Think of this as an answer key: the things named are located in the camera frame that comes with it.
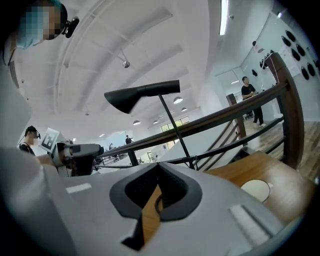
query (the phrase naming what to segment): black lamp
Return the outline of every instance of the black lamp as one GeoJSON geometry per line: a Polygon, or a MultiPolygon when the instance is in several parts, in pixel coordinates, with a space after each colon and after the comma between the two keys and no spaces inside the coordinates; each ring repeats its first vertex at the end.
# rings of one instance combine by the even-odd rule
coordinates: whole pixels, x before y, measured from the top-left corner
{"type": "MultiPolygon", "coordinates": [[[[168,109],[168,106],[162,97],[162,95],[180,93],[180,82],[179,80],[158,82],[148,85],[143,85],[134,88],[120,89],[109,91],[104,94],[105,99],[116,109],[123,113],[130,114],[135,105],[138,103],[142,97],[152,97],[158,96],[160,101],[169,116],[172,126],[175,130],[177,137],[180,140],[181,146],[187,158],[190,158],[189,152],[187,150],[186,144],[177,128],[177,125],[168,109]]],[[[132,159],[132,154],[129,154],[131,163],[137,163],[137,159],[132,159]]],[[[193,161],[189,161],[190,168],[194,169],[193,161]]]]}

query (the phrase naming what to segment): white sticker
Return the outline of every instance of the white sticker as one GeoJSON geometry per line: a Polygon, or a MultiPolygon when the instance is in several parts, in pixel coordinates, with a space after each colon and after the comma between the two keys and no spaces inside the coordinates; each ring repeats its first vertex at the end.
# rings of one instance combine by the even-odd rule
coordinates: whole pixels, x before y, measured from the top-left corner
{"type": "Polygon", "coordinates": [[[84,184],[77,185],[77,186],[67,187],[66,191],[69,194],[72,194],[72,193],[76,193],[76,192],[80,192],[80,191],[88,190],[88,189],[91,189],[90,183],[84,183],[84,184]]]}

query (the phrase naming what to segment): man in black shirt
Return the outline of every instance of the man in black shirt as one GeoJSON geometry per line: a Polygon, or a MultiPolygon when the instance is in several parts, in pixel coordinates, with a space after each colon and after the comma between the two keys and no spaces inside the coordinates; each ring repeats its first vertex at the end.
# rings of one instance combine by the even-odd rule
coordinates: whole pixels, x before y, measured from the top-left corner
{"type": "Polygon", "coordinates": [[[35,141],[38,140],[37,129],[33,126],[29,126],[24,133],[24,142],[20,144],[19,149],[21,151],[25,151],[31,155],[35,156],[34,151],[30,147],[30,145],[34,145],[35,141]]]}
{"type": "MultiPolygon", "coordinates": [[[[242,86],[241,88],[241,94],[242,94],[242,99],[248,99],[254,95],[257,94],[256,89],[253,87],[252,84],[249,83],[249,78],[244,76],[242,78],[242,81],[244,83],[244,86],[242,86]]],[[[258,119],[259,119],[259,124],[258,127],[264,127],[266,126],[264,124],[264,114],[262,113],[262,109],[261,107],[257,107],[256,109],[253,110],[254,112],[254,123],[257,123],[258,119]]]]}
{"type": "Polygon", "coordinates": [[[131,138],[129,138],[129,135],[127,135],[125,139],[125,143],[130,144],[131,142],[132,142],[131,138]]]}

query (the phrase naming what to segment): black pants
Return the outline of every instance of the black pants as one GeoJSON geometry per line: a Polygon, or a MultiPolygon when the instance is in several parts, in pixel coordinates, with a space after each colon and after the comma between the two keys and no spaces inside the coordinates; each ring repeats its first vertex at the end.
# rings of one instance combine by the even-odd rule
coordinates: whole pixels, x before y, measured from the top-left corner
{"type": "Polygon", "coordinates": [[[254,123],[256,123],[259,119],[260,125],[264,123],[264,114],[262,113],[261,107],[257,107],[256,109],[253,110],[254,113],[254,123]]]}

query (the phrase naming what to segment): fluorescent light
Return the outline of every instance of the fluorescent light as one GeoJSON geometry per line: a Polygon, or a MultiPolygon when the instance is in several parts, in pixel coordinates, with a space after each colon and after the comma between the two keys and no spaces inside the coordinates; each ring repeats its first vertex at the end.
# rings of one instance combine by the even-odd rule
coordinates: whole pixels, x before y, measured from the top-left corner
{"type": "Polygon", "coordinates": [[[180,102],[182,102],[184,99],[181,98],[181,97],[175,97],[174,100],[173,100],[173,104],[178,104],[180,102]]]}
{"type": "Polygon", "coordinates": [[[227,21],[228,21],[228,7],[229,0],[221,0],[221,24],[220,35],[223,36],[226,33],[227,21]]]}

